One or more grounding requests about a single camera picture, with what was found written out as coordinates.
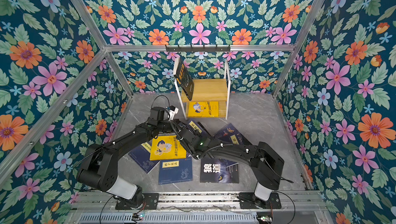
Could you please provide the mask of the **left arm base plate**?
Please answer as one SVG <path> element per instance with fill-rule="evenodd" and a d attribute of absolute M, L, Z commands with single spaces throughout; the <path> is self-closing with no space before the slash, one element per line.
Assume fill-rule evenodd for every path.
<path fill-rule="evenodd" d="M 116 210 L 155 210 L 159 201 L 158 193 L 138 193 L 132 199 L 119 197 Z"/>

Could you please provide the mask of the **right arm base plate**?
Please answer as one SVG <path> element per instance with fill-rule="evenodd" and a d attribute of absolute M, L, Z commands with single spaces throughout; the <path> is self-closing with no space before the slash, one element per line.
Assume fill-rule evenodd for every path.
<path fill-rule="evenodd" d="M 253 192 L 239 193 L 237 199 L 240 203 L 241 209 L 281 209 L 281 201 L 278 193 L 272 192 L 270 198 L 267 201 L 260 200 L 255 196 Z"/>

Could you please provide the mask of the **yellow cartoon cover book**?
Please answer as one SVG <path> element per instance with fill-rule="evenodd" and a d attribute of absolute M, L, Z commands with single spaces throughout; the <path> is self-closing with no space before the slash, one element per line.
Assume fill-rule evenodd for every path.
<path fill-rule="evenodd" d="M 176 135 L 157 136 L 152 140 L 150 161 L 185 159 L 187 151 L 181 146 Z"/>

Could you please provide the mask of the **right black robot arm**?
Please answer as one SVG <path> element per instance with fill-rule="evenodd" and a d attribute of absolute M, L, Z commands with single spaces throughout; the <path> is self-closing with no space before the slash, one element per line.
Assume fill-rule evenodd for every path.
<path fill-rule="evenodd" d="M 257 184 L 251 200 L 256 206 L 268 204 L 271 194 L 279 189 L 285 161 L 266 142 L 257 145 L 226 143 L 215 137 L 205 137 L 198 131 L 172 127 L 180 144 L 196 160 L 222 159 L 246 164 L 253 171 Z"/>

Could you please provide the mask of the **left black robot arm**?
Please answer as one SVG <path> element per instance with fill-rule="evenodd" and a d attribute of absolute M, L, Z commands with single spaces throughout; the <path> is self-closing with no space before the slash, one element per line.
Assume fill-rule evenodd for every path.
<path fill-rule="evenodd" d="M 116 197 L 122 205 L 139 209 L 143 205 L 142 188 L 118 175 L 118 162 L 124 155 L 160 133 L 172 133 L 171 121 L 178 108 L 152 107 L 146 122 L 114 141 L 90 145 L 81 160 L 77 181 Z"/>

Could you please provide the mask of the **navy book yellow label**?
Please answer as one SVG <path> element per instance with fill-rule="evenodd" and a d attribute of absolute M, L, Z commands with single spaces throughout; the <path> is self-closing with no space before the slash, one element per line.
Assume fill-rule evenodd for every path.
<path fill-rule="evenodd" d="M 192 129 L 193 132 L 197 135 L 200 135 L 202 137 L 211 137 L 200 122 L 190 119 L 187 121 L 187 126 L 188 128 Z"/>

